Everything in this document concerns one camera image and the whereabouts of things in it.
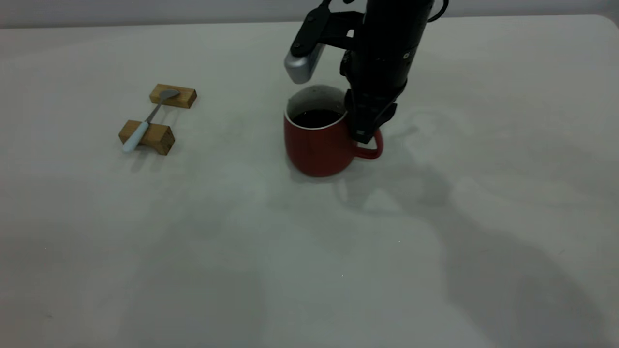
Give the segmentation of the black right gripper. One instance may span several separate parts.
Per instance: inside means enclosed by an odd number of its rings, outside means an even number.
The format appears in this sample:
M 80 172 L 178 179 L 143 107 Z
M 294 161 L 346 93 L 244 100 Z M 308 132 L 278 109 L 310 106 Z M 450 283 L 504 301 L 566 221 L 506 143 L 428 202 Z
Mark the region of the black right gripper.
M 344 97 L 347 125 L 354 129 L 354 140 L 363 144 L 391 120 L 397 99 L 404 92 L 417 45 L 402 51 L 380 51 L 372 55 L 362 47 L 347 48 L 340 63 L 340 74 L 350 86 Z

